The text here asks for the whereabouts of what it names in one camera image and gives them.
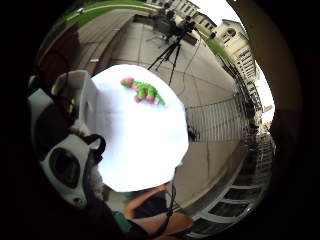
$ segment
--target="green toy dinosaur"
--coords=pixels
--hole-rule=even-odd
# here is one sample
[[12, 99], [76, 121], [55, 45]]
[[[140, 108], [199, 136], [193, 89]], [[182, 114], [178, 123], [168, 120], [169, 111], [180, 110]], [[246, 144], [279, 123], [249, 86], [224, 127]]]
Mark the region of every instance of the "green toy dinosaur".
[[121, 84], [127, 88], [136, 90], [137, 95], [134, 97], [136, 102], [141, 102], [145, 98], [150, 103], [165, 105], [157, 89], [149, 83], [138, 82], [132, 77], [126, 77], [121, 80]]

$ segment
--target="railing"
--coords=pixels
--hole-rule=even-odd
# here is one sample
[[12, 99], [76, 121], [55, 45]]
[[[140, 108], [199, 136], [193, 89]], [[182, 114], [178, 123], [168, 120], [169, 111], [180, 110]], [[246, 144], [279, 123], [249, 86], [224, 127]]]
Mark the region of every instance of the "railing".
[[194, 142], [240, 140], [246, 137], [248, 120], [243, 99], [233, 98], [186, 109], [189, 136]]

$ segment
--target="window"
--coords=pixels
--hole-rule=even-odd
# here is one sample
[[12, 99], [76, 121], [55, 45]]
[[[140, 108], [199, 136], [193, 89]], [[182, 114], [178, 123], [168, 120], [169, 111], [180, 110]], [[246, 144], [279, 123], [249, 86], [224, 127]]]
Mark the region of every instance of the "window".
[[247, 60], [247, 59], [250, 58], [250, 57], [251, 57], [251, 55], [248, 55], [248, 56], [246, 56], [246, 57], [244, 57], [244, 58], [241, 58], [241, 61], [244, 62], [245, 60]]
[[253, 72], [246, 72], [247, 75], [253, 74]]
[[239, 54], [239, 57], [244, 57], [247, 53], [250, 53], [249, 49], [247, 49], [247, 50], [243, 51], [241, 54]]
[[243, 66], [245, 69], [247, 69], [247, 71], [249, 68], [253, 68], [253, 66], [250, 64], [250, 62], [248, 64], [244, 64]]
[[224, 230], [226, 227], [230, 226], [230, 223], [216, 223], [211, 222], [203, 218], [199, 218], [194, 222], [192, 227], [192, 232], [199, 234], [213, 234]]
[[231, 36], [231, 37], [234, 37], [236, 35], [236, 30], [234, 30], [233, 28], [229, 28], [227, 30], [227, 33]]
[[253, 189], [237, 189], [230, 188], [224, 198], [232, 199], [232, 200], [248, 200], [255, 199], [259, 196], [261, 192], [261, 188], [253, 188]]
[[219, 202], [209, 213], [222, 217], [238, 217], [248, 207], [249, 204], [230, 204]]
[[243, 66], [248, 66], [251, 63], [253, 63], [252, 60], [249, 60], [248, 62], [243, 63]]
[[253, 65], [247, 65], [244, 68], [246, 69], [247, 72], [250, 72], [254, 68], [254, 66]]
[[185, 13], [188, 12], [190, 8], [191, 8], [191, 7], [188, 6], [188, 7], [184, 10], [184, 12], [185, 12]]

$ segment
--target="camera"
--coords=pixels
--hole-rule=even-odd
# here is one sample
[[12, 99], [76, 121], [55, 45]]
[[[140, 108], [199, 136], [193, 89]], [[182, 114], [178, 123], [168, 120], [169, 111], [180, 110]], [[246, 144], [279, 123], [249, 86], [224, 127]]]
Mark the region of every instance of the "camera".
[[196, 23], [194, 21], [192, 22], [186, 22], [186, 25], [185, 25], [185, 32], [187, 33], [191, 33], [192, 30], [195, 30], [195, 31], [199, 31], [197, 28], [196, 28]]

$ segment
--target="concrete ground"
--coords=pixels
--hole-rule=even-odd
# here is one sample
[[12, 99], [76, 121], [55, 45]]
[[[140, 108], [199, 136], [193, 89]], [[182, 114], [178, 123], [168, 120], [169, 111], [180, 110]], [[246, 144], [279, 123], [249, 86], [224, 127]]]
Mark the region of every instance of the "concrete ground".
[[[126, 63], [148, 68], [169, 46], [159, 38], [147, 41], [158, 34], [151, 26], [131, 23], [112, 52], [111, 65]], [[169, 83], [171, 70], [169, 61], [163, 62], [158, 71], [155, 67], [151, 69], [166, 83]], [[234, 79], [223, 70], [203, 41], [193, 46], [183, 40], [170, 86], [187, 107], [230, 99], [235, 89]], [[238, 141], [190, 143], [184, 164], [178, 168], [176, 176], [176, 200], [181, 206], [192, 204], [214, 186], [237, 145]], [[113, 210], [122, 211], [122, 199], [121, 193], [111, 191], [107, 203]]]

